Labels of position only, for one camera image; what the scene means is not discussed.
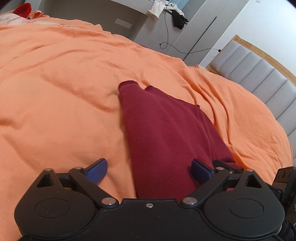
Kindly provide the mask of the right light blue curtain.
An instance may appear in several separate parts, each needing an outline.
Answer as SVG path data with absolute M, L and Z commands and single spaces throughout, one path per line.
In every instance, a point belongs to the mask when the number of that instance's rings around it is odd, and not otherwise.
M 190 0 L 169 0 L 170 3 L 174 3 L 177 7 L 182 10 Z

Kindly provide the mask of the grey padded wooden headboard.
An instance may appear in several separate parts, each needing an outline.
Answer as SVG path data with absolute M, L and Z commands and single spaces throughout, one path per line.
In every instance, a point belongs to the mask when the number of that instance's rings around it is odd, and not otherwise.
M 287 68 L 236 35 L 207 69 L 258 97 L 295 141 L 295 76 Z

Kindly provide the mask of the black cloth on sill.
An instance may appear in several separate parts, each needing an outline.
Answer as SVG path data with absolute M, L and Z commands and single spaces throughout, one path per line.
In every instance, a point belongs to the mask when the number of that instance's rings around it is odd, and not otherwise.
M 171 10 L 171 16 L 173 19 L 173 25 L 176 28 L 182 30 L 184 26 L 189 22 L 183 15 L 180 15 L 177 11 Z

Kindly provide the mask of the white cloth on sill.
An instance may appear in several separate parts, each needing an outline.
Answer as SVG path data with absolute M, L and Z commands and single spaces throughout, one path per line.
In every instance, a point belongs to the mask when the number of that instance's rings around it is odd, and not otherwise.
M 176 3 L 171 3 L 169 1 L 154 1 L 154 4 L 151 9 L 148 10 L 147 14 L 158 19 L 163 11 L 169 11 L 170 13 L 176 11 L 179 15 L 185 16 Z

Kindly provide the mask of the grey window desk unit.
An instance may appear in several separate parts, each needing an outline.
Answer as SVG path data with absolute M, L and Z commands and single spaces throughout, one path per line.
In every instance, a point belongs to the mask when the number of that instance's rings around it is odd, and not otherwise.
M 53 18 L 83 20 L 103 30 L 122 35 L 152 50 L 182 59 L 187 65 L 201 63 L 208 54 L 216 55 L 215 43 L 241 12 L 247 1 L 189 1 L 183 8 L 188 23 L 174 27 L 171 13 L 158 19 L 147 14 L 153 1 L 30 1 Z M 115 24 L 122 19 L 133 24 L 127 29 Z

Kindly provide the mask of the dark red shirt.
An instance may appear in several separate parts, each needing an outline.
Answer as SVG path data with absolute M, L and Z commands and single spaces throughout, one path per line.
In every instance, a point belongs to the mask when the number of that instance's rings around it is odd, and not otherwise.
M 193 192 L 200 186 L 191 174 L 194 159 L 240 169 L 198 105 L 135 81 L 118 90 L 138 198 L 180 200 Z

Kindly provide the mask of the white wall socket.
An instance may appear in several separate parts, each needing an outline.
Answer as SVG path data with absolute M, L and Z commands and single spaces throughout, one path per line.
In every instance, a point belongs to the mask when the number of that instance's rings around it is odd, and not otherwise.
M 133 27 L 132 23 L 129 23 L 129 22 L 124 21 L 122 19 L 116 19 L 115 24 L 125 27 L 127 29 L 131 29 Z

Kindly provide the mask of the pink patterned pillow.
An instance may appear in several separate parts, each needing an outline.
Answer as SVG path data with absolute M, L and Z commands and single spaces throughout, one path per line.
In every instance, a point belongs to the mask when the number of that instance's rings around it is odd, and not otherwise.
M 72 25 L 60 23 L 51 19 L 41 11 L 33 11 L 25 18 L 12 11 L 1 14 L 1 24 L 8 26 L 18 26 L 22 24 L 53 25 L 60 27 L 74 28 Z

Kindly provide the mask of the orange bed duvet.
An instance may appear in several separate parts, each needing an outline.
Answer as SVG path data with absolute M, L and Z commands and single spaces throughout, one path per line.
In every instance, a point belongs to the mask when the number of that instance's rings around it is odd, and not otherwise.
M 1 16 L 1 240 L 20 238 L 15 207 L 45 168 L 106 158 L 100 187 L 136 196 L 118 99 L 126 80 L 199 105 L 235 161 L 265 182 L 293 164 L 284 129 L 242 86 L 100 25 Z

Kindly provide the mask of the bright red garment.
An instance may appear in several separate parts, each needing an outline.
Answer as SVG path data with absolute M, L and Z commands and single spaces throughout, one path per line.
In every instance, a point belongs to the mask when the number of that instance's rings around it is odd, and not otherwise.
M 14 11 L 13 14 L 16 14 L 22 18 L 28 18 L 32 11 L 32 6 L 30 3 L 23 3 L 19 5 Z

